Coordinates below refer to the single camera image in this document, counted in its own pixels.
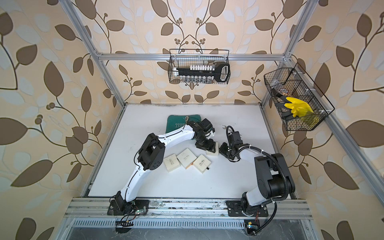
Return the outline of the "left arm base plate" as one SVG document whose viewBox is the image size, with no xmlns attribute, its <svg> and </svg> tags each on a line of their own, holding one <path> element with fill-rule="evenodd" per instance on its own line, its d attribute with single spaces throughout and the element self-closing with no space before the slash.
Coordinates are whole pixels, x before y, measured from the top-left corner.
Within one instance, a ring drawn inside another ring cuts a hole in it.
<svg viewBox="0 0 384 240">
<path fill-rule="evenodd" d="M 145 215 L 148 212 L 149 200 L 135 200 L 129 203 L 117 203 L 115 199 L 110 201 L 107 211 L 108 216 L 134 216 Z"/>
</svg>

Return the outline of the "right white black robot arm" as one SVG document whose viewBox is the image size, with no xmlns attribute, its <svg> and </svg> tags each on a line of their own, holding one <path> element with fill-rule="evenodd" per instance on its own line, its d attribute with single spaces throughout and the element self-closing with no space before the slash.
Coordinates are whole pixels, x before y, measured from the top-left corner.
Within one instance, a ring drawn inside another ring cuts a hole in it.
<svg viewBox="0 0 384 240">
<path fill-rule="evenodd" d="M 227 142 L 220 146 L 219 153 L 232 163 L 245 160 L 256 170 L 257 186 L 243 193 L 241 209 L 245 215 L 254 215 L 263 206 L 284 201 L 295 192 L 296 185 L 282 154 L 269 154 L 264 150 L 245 144 L 238 131 L 226 127 Z"/>
</svg>

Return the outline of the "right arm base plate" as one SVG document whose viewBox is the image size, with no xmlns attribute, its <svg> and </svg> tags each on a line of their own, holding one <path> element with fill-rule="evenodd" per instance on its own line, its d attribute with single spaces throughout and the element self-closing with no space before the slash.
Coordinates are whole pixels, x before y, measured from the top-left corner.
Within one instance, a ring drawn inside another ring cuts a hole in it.
<svg viewBox="0 0 384 240">
<path fill-rule="evenodd" d="M 226 201 L 229 217 L 268 217 L 267 207 L 250 206 L 242 201 Z"/>
</svg>

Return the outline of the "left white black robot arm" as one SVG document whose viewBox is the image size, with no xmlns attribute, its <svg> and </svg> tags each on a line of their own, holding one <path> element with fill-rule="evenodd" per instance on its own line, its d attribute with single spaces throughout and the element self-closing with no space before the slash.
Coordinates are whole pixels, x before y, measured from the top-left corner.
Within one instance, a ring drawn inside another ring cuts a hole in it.
<svg viewBox="0 0 384 240">
<path fill-rule="evenodd" d="M 147 136 L 141 148 L 134 157 L 136 168 L 126 185 L 110 200 L 113 210 L 121 214 L 129 214 L 134 210 L 135 199 L 149 173 L 157 169 L 162 163 L 167 148 L 171 148 L 184 141 L 194 140 L 198 149 L 216 150 L 216 143 L 212 139 L 215 129 L 208 119 L 190 121 L 186 118 L 184 125 L 164 135 L 151 133 Z"/>
</svg>

